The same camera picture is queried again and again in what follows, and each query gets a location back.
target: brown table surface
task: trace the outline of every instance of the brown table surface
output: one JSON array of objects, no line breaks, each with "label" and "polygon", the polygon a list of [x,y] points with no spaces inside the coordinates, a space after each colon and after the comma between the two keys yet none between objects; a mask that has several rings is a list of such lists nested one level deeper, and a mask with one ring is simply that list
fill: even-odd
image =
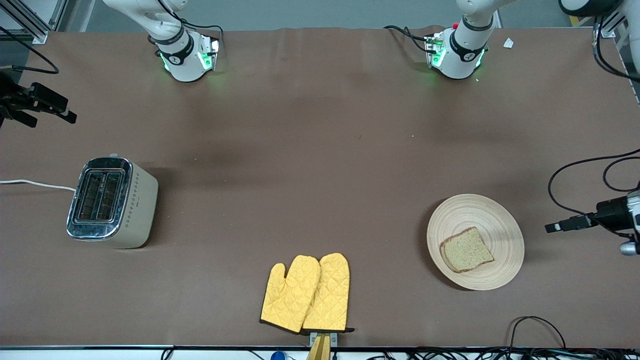
[{"label": "brown table surface", "polygon": [[[640,259],[600,228],[544,229],[571,215],[547,197],[555,169],[639,143],[629,82],[596,66],[589,29],[497,30],[462,81],[397,33],[282,29],[225,34],[219,72],[179,83],[145,37],[53,33],[39,49],[61,73],[23,75],[78,120],[6,121],[2,179],[75,186],[89,159],[116,152],[160,192],[148,245],[111,250],[67,236],[70,192],[0,186],[0,344],[306,343],[258,323],[269,269],[341,252],[356,328],[341,345],[505,345],[513,319],[538,315],[570,347],[638,346]],[[567,170],[558,199],[593,211],[620,196],[604,167]],[[611,179],[638,175],[629,162]],[[502,288],[461,290],[429,257],[429,216],[459,193],[496,200],[522,228],[524,264]],[[559,344],[542,325],[519,329],[517,345]]]}]

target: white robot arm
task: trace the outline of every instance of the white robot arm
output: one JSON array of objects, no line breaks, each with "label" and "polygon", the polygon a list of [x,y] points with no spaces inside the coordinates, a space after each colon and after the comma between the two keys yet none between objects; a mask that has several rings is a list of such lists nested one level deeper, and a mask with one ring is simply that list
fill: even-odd
[{"label": "white robot arm", "polygon": [[516,0],[458,0],[462,20],[427,40],[429,66],[453,79],[469,77],[480,66],[487,40],[493,33],[493,13]]},{"label": "white robot arm", "polygon": [[629,47],[636,69],[640,70],[640,1],[638,0],[559,0],[560,9],[574,16],[604,16],[619,12],[627,18]]},{"label": "white robot arm", "polygon": [[[448,28],[427,38],[427,60],[448,78],[464,79],[480,66],[485,45],[493,33],[493,13],[516,0],[457,0],[463,17],[457,28]],[[640,69],[639,0],[559,0],[564,13],[575,16],[603,16],[613,11],[628,21],[629,46]]]},{"label": "white robot arm", "polygon": [[160,1],[172,12],[185,8],[188,0],[104,0],[108,7],[118,10],[142,26],[152,37],[164,67],[178,81],[194,81],[213,70],[219,42],[186,29],[182,21],[169,14]]}]

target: wooden plate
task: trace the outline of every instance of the wooden plate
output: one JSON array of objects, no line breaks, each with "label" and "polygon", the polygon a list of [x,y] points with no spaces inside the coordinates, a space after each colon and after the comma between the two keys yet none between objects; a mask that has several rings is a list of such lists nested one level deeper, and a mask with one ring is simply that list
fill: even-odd
[{"label": "wooden plate", "polygon": [[[495,261],[458,274],[445,263],[440,244],[475,226]],[[511,281],[524,260],[524,239],[516,220],[497,202],[480,195],[456,195],[433,213],[427,230],[433,262],[451,281],[471,290],[492,290]]]}]

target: oven mitt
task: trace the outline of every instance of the oven mitt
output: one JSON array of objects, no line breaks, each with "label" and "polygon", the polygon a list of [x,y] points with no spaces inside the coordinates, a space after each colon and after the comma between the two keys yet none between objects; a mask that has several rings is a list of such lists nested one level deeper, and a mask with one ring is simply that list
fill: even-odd
[{"label": "oven mitt", "polygon": [[320,282],[302,327],[314,332],[344,332],[349,301],[349,263],[342,254],[329,254],[320,260],[320,268]]},{"label": "oven mitt", "polygon": [[311,256],[296,256],[286,276],[284,264],[274,265],[264,294],[260,322],[299,333],[319,279],[320,264]]}]

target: blue object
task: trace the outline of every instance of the blue object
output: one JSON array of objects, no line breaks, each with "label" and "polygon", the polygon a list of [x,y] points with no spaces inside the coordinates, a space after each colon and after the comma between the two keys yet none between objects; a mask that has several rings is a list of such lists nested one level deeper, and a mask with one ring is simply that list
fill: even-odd
[{"label": "blue object", "polygon": [[271,355],[271,360],[287,360],[287,356],[282,351],[276,351]]}]

